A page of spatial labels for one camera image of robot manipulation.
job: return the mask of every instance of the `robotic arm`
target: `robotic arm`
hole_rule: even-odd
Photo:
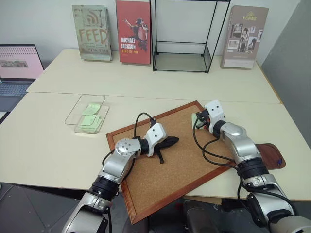
[[[302,233],[311,229],[311,221],[296,216],[294,206],[286,198],[281,187],[264,165],[255,143],[246,135],[246,130],[225,121],[218,100],[205,105],[197,113],[203,125],[215,137],[219,137],[230,148],[243,180],[243,187],[250,192],[247,196],[248,209],[256,225],[266,226],[272,233]]]
[[[121,139],[113,154],[100,170],[92,187],[86,192],[65,224],[62,233],[104,233],[110,215],[112,199],[130,170],[134,158],[154,153],[156,144],[167,138],[160,123],[154,124],[143,139]]]

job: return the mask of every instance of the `laptop keyboard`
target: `laptop keyboard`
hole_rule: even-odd
[[[0,84],[0,96],[21,96],[26,94],[26,90],[30,85],[18,84]]]

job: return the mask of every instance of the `book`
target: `book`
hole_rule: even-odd
[[[103,5],[72,5],[81,59],[111,61],[108,10]]]
[[[120,62],[150,64],[150,5],[116,1]]]
[[[221,67],[254,66],[268,11],[264,7],[232,7]]]

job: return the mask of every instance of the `cork board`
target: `cork board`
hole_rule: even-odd
[[[161,150],[165,163],[160,164],[158,156],[148,158],[145,155],[136,159],[131,174],[121,184],[127,210],[132,224],[149,216],[175,199],[183,196],[205,182],[213,179],[228,167],[208,163],[202,157],[192,136],[191,114],[202,111],[199,102],[194,101],[179,108],[155,116],[163,124],[169,136],[179,137],[179,141],[169,148]],[[149,120],[138,123],[137,135],[143,137],[149,129]],[[134,125],[107,134],[110,149],[122,138],[132,138]],[[197,130],[201,145],[214,139],[210,133]],[[215,154],[232,158],[221,141],[209,146]],[[227,160],[212,158],[218,163]]]

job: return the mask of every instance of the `clear plastic container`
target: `clear plastic container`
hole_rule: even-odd
[[[65,124],[76,133],[98,133],[109,110],[103,106],[104,100],[105,96],[81,95]]]

